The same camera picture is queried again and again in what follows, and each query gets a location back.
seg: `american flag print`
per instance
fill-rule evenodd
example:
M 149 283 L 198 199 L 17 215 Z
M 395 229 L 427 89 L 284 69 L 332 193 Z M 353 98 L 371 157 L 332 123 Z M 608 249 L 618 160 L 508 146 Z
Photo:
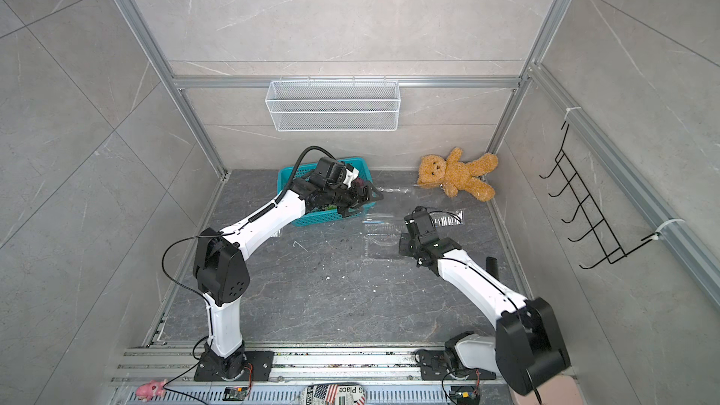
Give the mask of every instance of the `american flag print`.
M 315 387 L 313 395 L 327 404 L 334 404 L 335 398 L 338 396 L 338 385 L 318 385 Z

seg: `pink object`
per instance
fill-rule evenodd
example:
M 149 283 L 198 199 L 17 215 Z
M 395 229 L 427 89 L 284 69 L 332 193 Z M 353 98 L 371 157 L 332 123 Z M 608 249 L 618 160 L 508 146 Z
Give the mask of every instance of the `pink object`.
M 538 388 L 543 404 L 582 405 L 581 392 L 578 384 L 572 377 L 558 375 L 551 378 Z M 515 391 L 510 391 L 515 405 L 538 405 L 534 393 L 523 397 Z
M 146 384 L 138 387 L 138 389 L 135 391 L 135 395 L 143 402 L 147 402 L 155 396 L 164 397 L 165 390 L 163 389 L 163 386 L 165 386 L 165 383 L 167 382 L 167 378 L 163 381 L 153 380 L 151 382 L 147 382 Z

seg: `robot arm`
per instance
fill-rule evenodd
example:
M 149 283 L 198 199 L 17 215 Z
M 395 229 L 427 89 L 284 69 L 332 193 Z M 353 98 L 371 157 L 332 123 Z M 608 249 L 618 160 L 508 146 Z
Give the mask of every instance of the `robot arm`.
M 408 233 L 400 237 L 400 254 L 455 285 L 490 320 L 495 340 L 476 334 L 451 340 L 445 358 L 451 370 L 481 368 L 501 374 L 516 392 L 527 395 L 570 366 L 560 327 L 550 305 L 541 298 L 510 290 L 497 270 L 478 266 L 460 245 L 440 238 L 430 212 L 417 207 L 405 217 Z M 489 267 L 496 261 L 487 258 Z
M 270 236 L 307 212 L 335 206 L 347 217 L 360 213 L 363 205 L 383 199 L 372 183 L 359 177 L 355 167 L 331 157 L 321 158 L 307 175 L 293 175 L 283 191 L 259 210 L 221 231 L 204 230 L 201 235 L 207 238 L 198 241 L 193 275 L 207 300 L 210 328 L 203 359 L 225 380 L 237 378 L 245 365 L 239 322 L 240 297 L 250 284 L 247 258 Z

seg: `pink stuffed animal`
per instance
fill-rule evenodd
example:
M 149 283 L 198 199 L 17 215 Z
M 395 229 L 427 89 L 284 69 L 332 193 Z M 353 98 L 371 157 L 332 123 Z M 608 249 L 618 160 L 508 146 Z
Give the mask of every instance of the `pink stuffed animal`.
M 151 382 L 148 382 L 144 385 L 139 386 L 138 390 L 135 391 L 135 395 L 143 402 L 147 402 L 155 396 L 165 397 L 165 390 L 163 389 L 163 386 L 165 386 L 165 383 L 167 382 L 167 378 L 163 381 L 153 380 Z

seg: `teddy bear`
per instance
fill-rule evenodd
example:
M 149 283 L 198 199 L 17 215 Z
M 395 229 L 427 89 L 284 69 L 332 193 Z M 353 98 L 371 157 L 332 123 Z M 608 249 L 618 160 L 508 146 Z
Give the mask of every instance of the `teddy bear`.
M 492 172 L 498 166 L 498 157 L 485 154 L 470 163 L 460 161 L 462 149 L 453 148 L 447 161 L 437 155 L 426 155 L 420 161 L 418 186 L 435 188 L 442 186 L 448 197 L 455 197 L 458 190 L 473 194 L 478 201 L 487 202 L 495 196 L 492 186 L 477 178 Z

